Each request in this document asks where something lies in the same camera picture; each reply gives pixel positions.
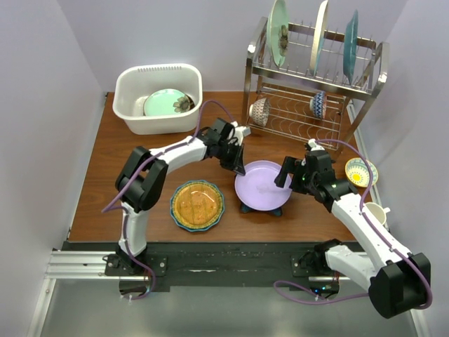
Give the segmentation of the lilac plastic plate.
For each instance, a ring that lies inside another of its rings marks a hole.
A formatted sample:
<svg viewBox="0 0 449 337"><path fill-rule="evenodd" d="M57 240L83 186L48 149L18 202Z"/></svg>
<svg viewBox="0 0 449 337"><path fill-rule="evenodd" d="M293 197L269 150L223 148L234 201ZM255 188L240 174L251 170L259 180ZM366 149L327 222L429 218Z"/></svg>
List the lilac plastic plate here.
<svg viewBox="0 0 449 337"><path fill-rule="evenodd" d="M283 187L274 180L281 165L267 160L253 161L245 165L246 174L237 175L234 189L243 204L256 211L272 211L282 207L290 198L292 179L287 176Z"/></svg>

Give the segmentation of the teal star-shaped plate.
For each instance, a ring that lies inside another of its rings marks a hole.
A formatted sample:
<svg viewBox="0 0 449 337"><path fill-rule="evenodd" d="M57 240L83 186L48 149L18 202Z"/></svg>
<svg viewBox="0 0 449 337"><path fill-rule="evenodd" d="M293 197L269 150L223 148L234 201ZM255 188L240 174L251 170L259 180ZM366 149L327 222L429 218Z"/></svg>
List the teal star-shaped plate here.
<svg viewBox="0 0 449 337"><path fill-rule="evenodd" d="M240 204L240 212L241 213L268 213L270 215L276 216L276 217L280 217L283 215L283 210L281 207L278 207L276 209L272 209L272 210L258 210L258 209L254 209L249 207L248 205L241 203Z"/></svg>

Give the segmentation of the black rimmed checkered plate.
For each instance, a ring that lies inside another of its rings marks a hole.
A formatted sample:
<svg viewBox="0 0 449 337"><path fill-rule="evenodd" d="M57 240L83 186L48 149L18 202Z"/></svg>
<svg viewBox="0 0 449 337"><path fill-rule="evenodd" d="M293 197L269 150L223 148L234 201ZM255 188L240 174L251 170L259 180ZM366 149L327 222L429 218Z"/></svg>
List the black rimmed checkered plate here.
<svg viewBox="0 0 449 337"><path fill-rule="evenodd" d="M187 100L187 103L185 103L187 110L193 109L195 106L194 100L189 95L185 95L185 99Z"/></svg>

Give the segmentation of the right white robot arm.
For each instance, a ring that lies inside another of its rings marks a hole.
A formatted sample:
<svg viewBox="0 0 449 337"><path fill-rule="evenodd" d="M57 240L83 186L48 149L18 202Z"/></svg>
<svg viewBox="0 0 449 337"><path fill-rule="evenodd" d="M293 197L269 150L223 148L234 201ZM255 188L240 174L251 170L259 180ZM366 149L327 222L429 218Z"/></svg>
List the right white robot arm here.
<svg viewBox="0 0 449 337"><path fill-rule="evenodd" d="M286 157L274 182L283 187L290 179L293 192L311 195L353 234L366 257L337 239L317 244L300 259L301 267L322 276L332 271L364 289L384 318L412 309L426 309L432 301L431 263L423 253L413 254L395 240L368 209L356 187L335 176L330 155L322 148L304 159Z"/></svg>

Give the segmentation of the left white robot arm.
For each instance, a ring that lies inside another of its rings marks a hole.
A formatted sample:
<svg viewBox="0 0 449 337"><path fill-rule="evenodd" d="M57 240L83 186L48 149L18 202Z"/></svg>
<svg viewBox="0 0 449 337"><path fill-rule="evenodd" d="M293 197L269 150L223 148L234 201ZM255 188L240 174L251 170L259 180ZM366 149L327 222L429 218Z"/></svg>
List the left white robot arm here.
<svg viewBox="0 0 449 337"><path fill-rule="evenodd" d="M136 147L131 152L116 179L118 195L112 202L120 202L123 214L116 255L124 271L138 275L148 268L145 232L149 210L158 202L166 176L209 158L218 159L223 169L243 176L243 140L249 135L249 127L219 118L179 142L152 150Z"/></svg>

